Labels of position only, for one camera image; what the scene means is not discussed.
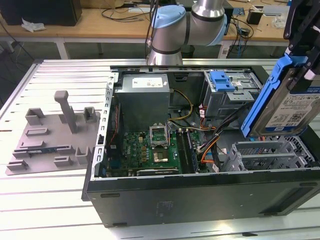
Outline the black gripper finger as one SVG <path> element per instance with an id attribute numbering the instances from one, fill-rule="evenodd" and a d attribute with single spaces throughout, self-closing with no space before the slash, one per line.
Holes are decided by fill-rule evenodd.
<path id="1" fill-rule="evenodd" d="M 300 25 L 301 45 L 307 46 L 306 80 L 315 80 L 320 74 L 320 1 L 303 0 L 300 6 L 303 21 Z"/>
<path id="2" fill-rule="evenodd" d="M 283 32 L 283 38 L 285 40 L 288 40 L 289 42 L 291 41 L 291 38 L 293 36 L 293 31 L 294 31 L 294 24 L 295 24 L 295 15 L 296 11 L 300 6 L 300 1 L 299 0 L 292 0 L 291 5 L 289 7 L 289 12 L 287 15 L 287 20 Z"/>

